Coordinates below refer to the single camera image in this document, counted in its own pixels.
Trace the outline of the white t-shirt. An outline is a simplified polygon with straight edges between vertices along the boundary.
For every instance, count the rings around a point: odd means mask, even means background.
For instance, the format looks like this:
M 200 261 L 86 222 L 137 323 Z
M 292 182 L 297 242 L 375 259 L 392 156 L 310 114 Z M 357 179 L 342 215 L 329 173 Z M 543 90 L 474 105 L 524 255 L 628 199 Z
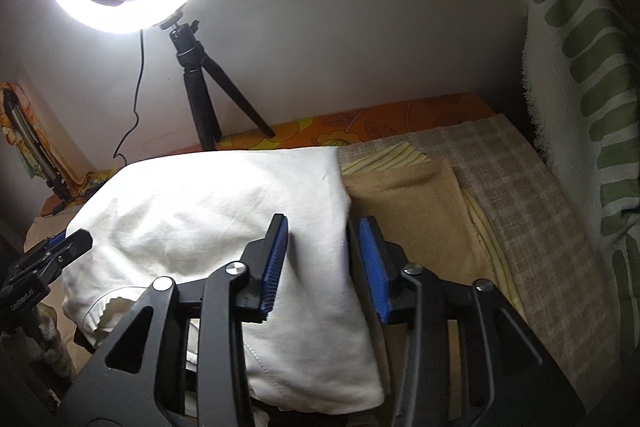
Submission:
M 92 246 L 63 271 L 64 312 L 98 345 L 157 277 L 205 279 L 239 260 L 279 213 L 290 238 L 276 301 L 264 323 L 243 329 L 250 392 L 283 410 L 373 409 L 385 393 L 349 273 L 349 207 L 333 147 L 136 162 L 68 225 L 89 232 Z

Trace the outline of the folded tripod with scarf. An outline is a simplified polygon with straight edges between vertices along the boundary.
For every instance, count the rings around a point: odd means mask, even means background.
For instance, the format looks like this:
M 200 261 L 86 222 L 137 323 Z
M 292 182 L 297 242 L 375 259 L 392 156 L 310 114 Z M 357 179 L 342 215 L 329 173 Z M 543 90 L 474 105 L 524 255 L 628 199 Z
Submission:
M 27 117 L 17 87 L 7 82 L 1 85 L 1 130 L 9 144 L 20 152 L 29 176 L 43 179 L 63 202 L 74 199 L 62 168 L 47 149 L 35 124 Z

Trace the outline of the checked beige blanket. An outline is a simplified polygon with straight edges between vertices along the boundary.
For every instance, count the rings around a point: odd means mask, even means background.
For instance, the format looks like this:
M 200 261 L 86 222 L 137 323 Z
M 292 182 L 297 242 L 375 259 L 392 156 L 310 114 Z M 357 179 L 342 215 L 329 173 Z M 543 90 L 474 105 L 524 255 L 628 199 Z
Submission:
M 551 171 L 502 115 L 400 138 L 447 161 L 488 217 L 526 320 L 595 407 L 620 373 L 613 286 Z

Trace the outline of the tan blanket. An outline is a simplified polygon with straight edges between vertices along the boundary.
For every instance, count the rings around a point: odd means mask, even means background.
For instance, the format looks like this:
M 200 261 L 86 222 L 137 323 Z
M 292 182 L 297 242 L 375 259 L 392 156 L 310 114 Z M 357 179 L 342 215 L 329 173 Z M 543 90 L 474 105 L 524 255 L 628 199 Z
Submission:
M 442 279 L 470 283 L 491 274 L 458 180 L 446 162 L 427 160 L 407 167 L 342 173 L 342 180 L 350 199 L 347 225 L 360 216 L 375 217 L 388 241 Z M 27 244 L 68 231 L 79 210 L 37 220 L 28 231 Z M 373 341 L 372 346 L 385 398 L 386 361 Z

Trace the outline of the green striped pillow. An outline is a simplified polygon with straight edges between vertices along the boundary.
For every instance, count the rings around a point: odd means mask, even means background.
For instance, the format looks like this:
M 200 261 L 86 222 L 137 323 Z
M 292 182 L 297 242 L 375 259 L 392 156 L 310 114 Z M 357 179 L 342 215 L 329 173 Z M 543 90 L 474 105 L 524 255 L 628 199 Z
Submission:
M 639 29 L 622 0 L 526 0 L 526 12 L 530 113 L 612 274 L 629 358 L 639 344 Z

